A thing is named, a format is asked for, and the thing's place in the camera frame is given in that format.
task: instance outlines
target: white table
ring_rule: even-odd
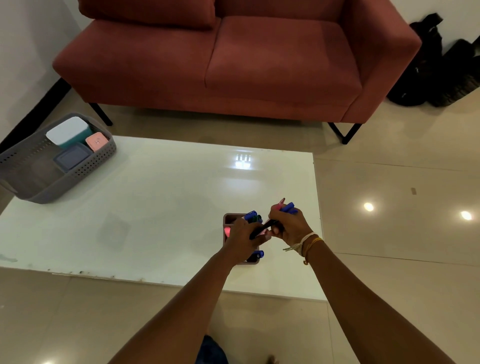
[[[183,286],[222,246],[225,213],[266,220],[282,197],[322,233],[310,153],[115,137],[118,151],[58,201],[0,215],[0,266]],[[326,300],[310,267],[273,238],[226,291]]]

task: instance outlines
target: person's left arm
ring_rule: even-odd
[[[260,235],[250,240],[250,233],[260,225],[237,219],[223,248],[109,364],[194,363],[230,271],[270,238]]]

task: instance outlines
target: sofa leg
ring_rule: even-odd
[[[339,131],[339,129],[336,127],[334,122],[329,122],[328,125],[330,125],[330,127],[335,132],[335,134],[338,136],[338,138],[340,139],[340,142],[342,142],[342,144],[348,144],[350,139],[355,135],[357,130],[360,129],[360,127],[363,124],[353,124],[352,128],[349,130],[349,132],[345,136],[343,136],[343,134]]]
[[[103,112],[103,110],[100,108],[100,106],[98,104],[95,104],[93,102],[89,102],[88,104],[98,114],[100,119],[103,120],[103,122],[105,123],[106,126],[112,126],[113,125],[112,120],[110,120],[108,118],[107,114]]]

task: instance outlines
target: sofa armrest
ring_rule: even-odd
[[[365,123],[417,54],[421,40],[389,0],[346,0],[339,23],[363,87],[342,122]]]

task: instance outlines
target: floor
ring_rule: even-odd
[[[115,135],[313,152],[328,245],[467,364],[480,357],[479,105],[480,90],[446,109],[384,102],[347,146],[326,124],[103,108]],[[72,111],[97,117],[71,91],[49,120]],[[177,291],[0,269],[1,362],[104,364]],[[325,302],[223,293],[211,332],[233,364],[358,363]]]

